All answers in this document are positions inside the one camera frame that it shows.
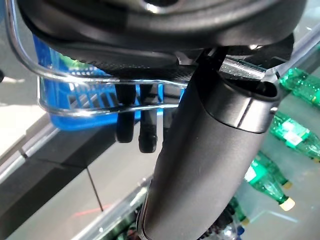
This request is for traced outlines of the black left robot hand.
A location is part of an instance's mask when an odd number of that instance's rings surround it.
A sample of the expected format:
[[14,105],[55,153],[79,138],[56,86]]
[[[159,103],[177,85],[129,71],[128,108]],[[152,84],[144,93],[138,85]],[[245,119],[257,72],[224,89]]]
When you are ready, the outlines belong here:
[[138,219],[143,240],[195,240],[219,217],[280,101],[271,82],[224,78],[229,54],[292,43],[304,0],[20,0],[54,50],[121,79],[190,77]]

